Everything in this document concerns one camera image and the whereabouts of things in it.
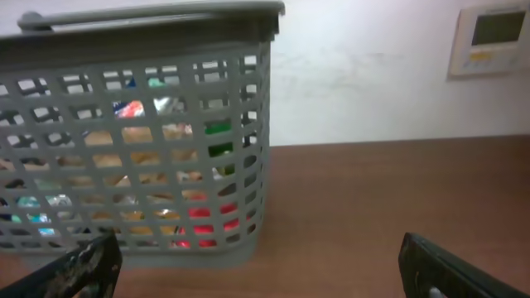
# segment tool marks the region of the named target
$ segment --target white control panel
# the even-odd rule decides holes
[[[480,75],[526,66],[530,55],[530,0],[460,11],[450,75]]]

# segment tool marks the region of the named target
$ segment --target wood panel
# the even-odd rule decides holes
[[[115,297],[403,297],[406,231],[530,292],[530,137],[274,147],[271,161],[249,262],[125,271]],[[22,273],[0,257],[0,285]]]

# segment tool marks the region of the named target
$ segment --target basket base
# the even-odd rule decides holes
[[[178,268],[227,268],[236,267],[246,262],[254,253],[258,237],[249,237],[245,244],[226,252],[216,253],[123,253],[122,270],[146,267]],[[34,271],[54,261],[60,255],[21,255],[28,269]]]

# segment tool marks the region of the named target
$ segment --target wall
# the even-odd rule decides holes
[[[174,1],[3,0],[0,34],[17,31],[30,9],[156,2]],[[446,81],[459,10],[486,1],[285,2],[272,46],[271,144],[530,132],[530,73]]]

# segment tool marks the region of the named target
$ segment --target laundry basket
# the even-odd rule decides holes
[[[19,20],[0,39],[0,252],[40,266],[116,233],[125,266],[228,267],[267,197],[282,2]]]

